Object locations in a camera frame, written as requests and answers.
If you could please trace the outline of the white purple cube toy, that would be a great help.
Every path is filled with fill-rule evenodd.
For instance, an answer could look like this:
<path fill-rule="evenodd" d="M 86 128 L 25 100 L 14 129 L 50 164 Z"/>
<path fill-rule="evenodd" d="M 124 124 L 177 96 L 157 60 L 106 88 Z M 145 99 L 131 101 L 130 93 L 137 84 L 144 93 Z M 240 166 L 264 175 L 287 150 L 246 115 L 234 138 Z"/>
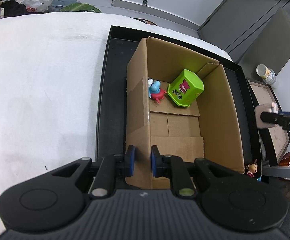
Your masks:
<path fill-rule="evenodd" d="M 277 124 L 272 123 L 274 121 L 274 114 L 278 114 L 278 105 L 275 102 L 265 103 L 255 107 L 255 118 L 257 128 L 266 129 L 276 127 Z"/>

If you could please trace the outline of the brown cardboard box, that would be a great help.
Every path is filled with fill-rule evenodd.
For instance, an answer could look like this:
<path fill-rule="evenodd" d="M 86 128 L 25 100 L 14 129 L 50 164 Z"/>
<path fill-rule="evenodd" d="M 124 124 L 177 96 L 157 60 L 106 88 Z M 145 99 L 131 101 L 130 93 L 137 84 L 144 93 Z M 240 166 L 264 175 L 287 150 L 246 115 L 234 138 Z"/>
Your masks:
<path fill-rule="evenodd" d="M 210 51 L 194 51 L 158 38 L 143 38 L 127 66 L 126 143 L 134 145 L 135 170 L 127 182 L 142 189 L 164 189 L 166 179 L 154 178 L 151 147 L 192 162 L 203 157 L 239 173 L 245 170 L 236 107 L 224 70 L 225 60 Z M 204 91 L 190 107 L 166 96 L 155 102 L 148 80 L 166 89 L 183 70 L 195 73 Z"/>

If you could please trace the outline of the blue red figurine keychain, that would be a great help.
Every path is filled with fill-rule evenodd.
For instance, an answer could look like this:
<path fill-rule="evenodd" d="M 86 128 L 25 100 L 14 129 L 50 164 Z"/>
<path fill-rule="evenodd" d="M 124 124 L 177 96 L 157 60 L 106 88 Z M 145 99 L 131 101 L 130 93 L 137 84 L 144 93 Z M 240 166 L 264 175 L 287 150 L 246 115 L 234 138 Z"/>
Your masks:
<path fill-rule="evenodd" d="M 161 100 L 165 98 L 167 91 L 161 88 L 161 82 L 148 79 L 148 95 L 149 98 L 155 100 L 157 103 L 161 103 Z"/>

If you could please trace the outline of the green hexagonal box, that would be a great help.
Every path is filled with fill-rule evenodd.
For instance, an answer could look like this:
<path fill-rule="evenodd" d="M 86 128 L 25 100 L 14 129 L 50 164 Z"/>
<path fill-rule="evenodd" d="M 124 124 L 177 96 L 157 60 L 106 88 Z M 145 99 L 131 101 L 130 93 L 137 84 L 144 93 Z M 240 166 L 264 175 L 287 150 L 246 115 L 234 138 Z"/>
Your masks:
<path fill-rule="evenodd" d="M 194 72 L 184 69 L 168 85 L 167 94 L 180 107 L 190 107 L 192 102 L 205 90 L 203 81 Z"/>

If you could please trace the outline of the stacked paper cups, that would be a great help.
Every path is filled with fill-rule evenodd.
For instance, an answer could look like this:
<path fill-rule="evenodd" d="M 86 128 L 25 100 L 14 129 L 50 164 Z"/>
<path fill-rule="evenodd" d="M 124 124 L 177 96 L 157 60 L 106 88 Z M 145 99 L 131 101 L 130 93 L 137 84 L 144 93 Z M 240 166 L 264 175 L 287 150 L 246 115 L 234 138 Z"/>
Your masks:
<path fill-rule="evenodd" d="M 267 85 L 273 85 L 276 83 L 276 74 L 264 64 L 259 64 L 257 66 L 256 73 Z"/>

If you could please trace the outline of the grey door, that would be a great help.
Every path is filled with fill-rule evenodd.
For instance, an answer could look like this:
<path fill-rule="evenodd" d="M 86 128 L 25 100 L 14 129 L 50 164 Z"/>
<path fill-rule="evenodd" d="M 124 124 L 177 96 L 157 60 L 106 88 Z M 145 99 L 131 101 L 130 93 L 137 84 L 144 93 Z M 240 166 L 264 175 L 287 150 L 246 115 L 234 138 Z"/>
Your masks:
<path fill-rule="evenodd" d="M 224 0 L 198 35 L 239 61 L 280 7 L 290 21 L 290 0 Z"/>

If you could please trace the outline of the white table cloth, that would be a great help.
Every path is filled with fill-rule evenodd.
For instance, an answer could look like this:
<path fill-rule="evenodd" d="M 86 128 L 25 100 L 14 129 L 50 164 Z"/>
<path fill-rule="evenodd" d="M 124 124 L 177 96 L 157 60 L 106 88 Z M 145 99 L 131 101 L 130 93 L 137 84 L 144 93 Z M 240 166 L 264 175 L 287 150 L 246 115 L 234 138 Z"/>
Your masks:
<path fill-rule="evenodd" d="M 198 38 L 122 15 L 52 12 L 1 19 L 0 194 L 47 170 L 95 157 L 103 57 L 113 25 L 228 58 Z"/>

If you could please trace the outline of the black shallow tray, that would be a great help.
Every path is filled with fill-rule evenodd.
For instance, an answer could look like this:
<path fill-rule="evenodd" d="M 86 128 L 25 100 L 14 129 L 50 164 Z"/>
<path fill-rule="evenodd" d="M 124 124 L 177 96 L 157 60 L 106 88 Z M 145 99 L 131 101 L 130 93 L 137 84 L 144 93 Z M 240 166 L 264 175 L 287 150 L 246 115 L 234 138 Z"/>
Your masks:
<path fill-rule="evenodd" d="M 127 110 L 127 65 L 142 38 L 155 37 L 212 57 L 223 65 L 233 94 L 240 134 L 247 162 L 261 161 L 261 146 L 256 127 L 255 96 L 242 68 L 218 48 L 194 45 L 151 31 L 111 26 L 105 46 L 96 128 L 96 159 L 125 152 Z"/>

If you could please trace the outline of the dark floor mat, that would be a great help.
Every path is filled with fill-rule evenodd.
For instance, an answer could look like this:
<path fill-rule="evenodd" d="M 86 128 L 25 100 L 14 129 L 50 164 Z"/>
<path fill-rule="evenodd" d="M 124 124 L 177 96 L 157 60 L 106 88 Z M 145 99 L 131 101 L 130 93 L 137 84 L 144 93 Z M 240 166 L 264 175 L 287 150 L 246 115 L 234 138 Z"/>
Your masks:
<path fill-rule="evenodd" d="M 142 18 L 134 18 L 135 20 L 138 20 L 142 23 L 148 24 L 148 25 L 157 25 L 156 23 L 150 21 L 150 20 L 146 20 L 146 19 L 142 19 Z"/>

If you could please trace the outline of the green cartoon cushion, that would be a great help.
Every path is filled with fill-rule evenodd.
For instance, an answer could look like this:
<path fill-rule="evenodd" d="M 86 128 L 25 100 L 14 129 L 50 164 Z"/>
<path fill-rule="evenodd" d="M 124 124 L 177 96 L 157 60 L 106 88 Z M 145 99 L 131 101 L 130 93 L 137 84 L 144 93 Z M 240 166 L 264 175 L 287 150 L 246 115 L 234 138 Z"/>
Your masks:
<path fill-rule="evenodd" d="M 101 13 L 101 11 L 94 7 L 93 5 L 86 3 L 72 3 L 65 7 L 63 7 L 60 12 L 97 12 Z"/>

